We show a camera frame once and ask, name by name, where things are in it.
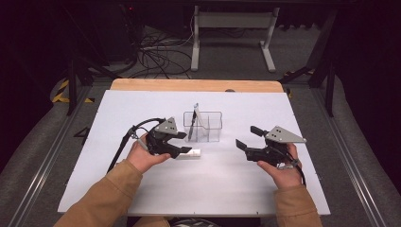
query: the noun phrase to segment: gray carpet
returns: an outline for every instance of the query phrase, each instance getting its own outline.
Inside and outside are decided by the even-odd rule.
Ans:
[[[315,43],[319,30],[311,28],[291,28],[283,31],[276,28],[270,45],[276,73],[269,73],[262,52],[258,46],[266,31],[247,31],[239,39],[230,38],[218,32],[208,32],[200,38],[200,68],[198,72],[188,72],[192,79],[254,79],[277,80],[284,72],[296,70],[305,65],[307,57]],[[191,45],[177,48],[191,54]],[[181,54],[169,54],[172,60],[183,67],[189,67],[190,60]],[[112,69],[122,67],[114,65]],[[135,65],[123,77],[143,69]],[[184,79],[185,75],[173,78]],[[340,156],[336,137],[330,130],[316,93],[324,87],[310,90],[305,82],[308,76],[302,76],[290,84],[292,97],[290,102],[298,120],[303,136],[307,138],[307,147],[321,176],[321,184],[332,215],[322,217],[324,226],[401,226],[401,198],[391,181],[384,173],[363,134],[361,133],[346,103],[339,80],[336,80],[334,95],[334,120],[339,127],[344,142],[354,158],[357,169],[363,177],[375,206],[383,217],[384,224],[374,225],[367,215],[366,206],[356,190],[356,183],[350,178]],[[70,130],[61,144],[60,152],[51,171],[46,176],[44,185],[37,198],[33,198],[31,209],[20,226],[52,226],[60,218],[57,207],[61,200],[65,184],[73,171],[75,162],[82,149],[82,138],[74,134],[85,127],[91,127],[104,91],[110,88],[111,80],[96,78],[87,97],[93,97],[94,103],[83,103],[72,121]],[[52,149],[66,118],[68,104],[55,103],[53,109],[38,123],[16,150],[9,164],[0,175],[0,226],[8,226],[18,205],[24,198],[29,185]],[[269,226],[276,226],[274,219],[265,220]],[[123,226],[121,219],[115,226]]]

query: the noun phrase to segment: metal bracket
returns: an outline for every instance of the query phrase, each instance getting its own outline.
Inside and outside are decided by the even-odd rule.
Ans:
[[[279,126],[274,127],[267,135],[266,139],[280,143],[306,143],[306,139],[298,136],[291,131],[287,131]]]
[[[178,134],[177,124],[175,123],[174,117],[168,118],[167,121],[157,126],[154,130],[165,134],[173,134],[173,135]]]
[[[280,170],[292,169],[292,168],[296,167],[299,163],[300,163],[299,159],[294,159],[290,164],[287,164],[285,166],[278,166],[277,168],[280,169]]]

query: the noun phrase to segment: white table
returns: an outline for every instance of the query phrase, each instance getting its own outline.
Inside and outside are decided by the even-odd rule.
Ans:
[[[192,111],[197,102],[201,111],[222,112],[220,141],[193,144],[170,140],[178,147],[200,148],[201,158],[170,159],[145,173],[129,216],[274,215],[274,182],[256,163],[246,160],[244,152],[235,146],[235,140],[249,147],[263,148],[263,138],[250,132],[251,125],[267,131],[279,125],[302,136],[285,93],[107,91],[58,211],[65,212],[106,174],[122,137],[132,124],[153,117],[174,116],[178,130],[183,131],[183,113]],[[153,125],[149,123],[145,127],[150,130]],[[127,156],[132,143],[130,140],[126,145],[120,160]],[[329,215],[306,146],[298,144],[297,147],[307,189],[318,213]]]

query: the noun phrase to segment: hand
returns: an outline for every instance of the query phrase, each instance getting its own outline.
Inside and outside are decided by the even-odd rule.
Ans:
[[[298,158],[297,147],[294,144],[287,144],[288,152],[292,155],[294,159]],[[298,186],[302,184],[301,174],[296,168],[288,169],[277,169],[277,167],[272,166],[266,162],[258,161],[257,165],[263,168],[271,177],[273,178],[278,189],[283,189],[292,186]]]
[[[142,135],[141,140],[144,144],[147,143],[146,135]],[[160,154],[160,155],[151,155],[147,150],[142,148],[142,146],[135,141],[133,143],[130,153],[127,156],[127,160],[133,164],[141,173],[145,173],[152,166],[160,164],[165,160],[169,159],[170,154]]]

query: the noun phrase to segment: tan jacket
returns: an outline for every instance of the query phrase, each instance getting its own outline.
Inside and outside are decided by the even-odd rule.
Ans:
[[[113,226],[127,214],[142,174],[124,160],[95,183],[55,226]],[[315,204],[304,186],[274,193],[279,226],[322,226]],[[141,218],[134,227],[168,227],[162,217]]]

